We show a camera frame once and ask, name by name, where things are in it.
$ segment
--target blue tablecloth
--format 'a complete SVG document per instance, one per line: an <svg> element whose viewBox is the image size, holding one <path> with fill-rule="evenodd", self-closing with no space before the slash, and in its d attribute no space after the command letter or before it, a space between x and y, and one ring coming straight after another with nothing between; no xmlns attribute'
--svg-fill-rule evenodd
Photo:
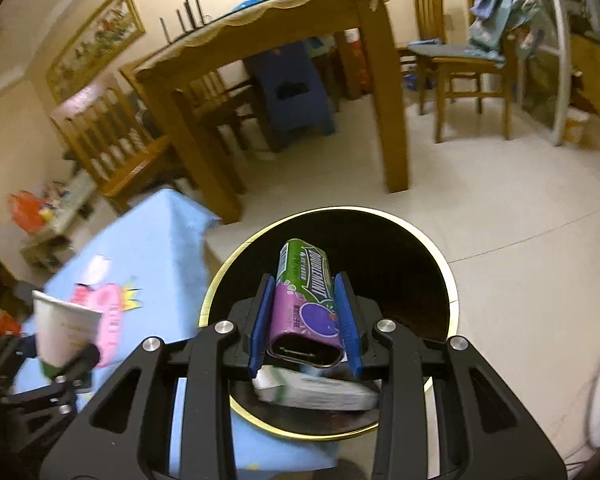
<svg viewBox="0 0 600 480"><path fill-rule="evenodd" d="M112 364L94 371L94 391L146 337L157 335L173 342L197 333L209 282L203 256L205 230L215 220L192 200L162 190L99 233L46 283L45 292L60 300L72 298L78 284L96 290L113 283L123 291L129 310L122 317L118 348ZM24 332L35 331L32 318L25 323ZM30 359L17 375L15 389L24 392L45 383L40 363ZM87 396L81 397L84 405ZM174 428L181 427L182 405L183 391L179 388ZM280 471L314 470L336 464L336 443L282 440L235 413L231 414L231 422L236 466L238 470L250 470L241 472L241 477L262 480ZM177 475L179 444L179 432L175 431L169 471L173 476Z"/></svg>

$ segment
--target metal bolt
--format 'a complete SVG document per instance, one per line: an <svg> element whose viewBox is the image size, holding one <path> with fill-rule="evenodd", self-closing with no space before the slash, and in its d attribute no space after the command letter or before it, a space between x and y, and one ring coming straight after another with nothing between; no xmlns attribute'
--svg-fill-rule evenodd
<svg viewBox="0 0 600 480"><path fill-rule="evenodd" d="M154 352L160 348L160 340L157 337L148 337L142 341L142 348L147 352Z"/></svg>
<svg viewBox="0 0 600 480"><path fill-rule="evenodd" d="M454 350L466 350L468 348L468 341L461 335L457 335L451 338L451 348Z"/></svg>
<svg viewBox="0 0 600 480"><path fill-rule="evenodd" d="M381 319L377 324L380 332L393 332L395 330L395 321L390 319Z"/></svg>
<svg viewBox="0 0 600 480"><path fill-rule="evenodd" d="M219 334L228 334L231 330L233 330L233 323L231 321L218 321L215 324L215 331Z"/></svg>

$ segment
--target trash can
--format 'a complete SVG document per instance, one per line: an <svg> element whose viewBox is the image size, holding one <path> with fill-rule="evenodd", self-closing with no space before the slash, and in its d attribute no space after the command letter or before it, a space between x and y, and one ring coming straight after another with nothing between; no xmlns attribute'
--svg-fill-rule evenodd
<svg viewBox="0 0 600 480"><path fill-rule="evenodd" d="M306 211L275 222L244 242L222 265L203 303L200 326L225 319L253 297L262 274L275 274L280 250L301 238L327 253L331 274L346 271L358 296L376 301L385 317L416 335L455 335L458 297L442 253L426 235L388 213L362 207ZM249 383L230 385L231 407L255 426L297 440L341 440L377 427L378 409L321 412L261 402Z"/></svg>

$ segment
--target white paper cup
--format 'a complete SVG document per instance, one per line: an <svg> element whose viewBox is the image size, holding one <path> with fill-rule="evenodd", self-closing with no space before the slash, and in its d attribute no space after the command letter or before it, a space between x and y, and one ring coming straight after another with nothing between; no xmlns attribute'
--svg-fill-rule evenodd
<svg viewBox="0 0 600 480"><path fill-rule="evenodd" d="M77 352L95 343L102 314L37 290L33 305L38 357L43 374L52 379Z"/></svg>

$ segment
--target blue plastic stool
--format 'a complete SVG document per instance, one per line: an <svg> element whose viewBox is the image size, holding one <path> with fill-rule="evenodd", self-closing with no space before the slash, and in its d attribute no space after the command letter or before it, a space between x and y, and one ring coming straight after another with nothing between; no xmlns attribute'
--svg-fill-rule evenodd
<svg viewBox="0 0 600 480"><path fill-rule="evenodd" d="M289 132L303 126L335 133L329 97L301 41L260 52L244 64L262 86L271 128L283 146Z"/></svg>

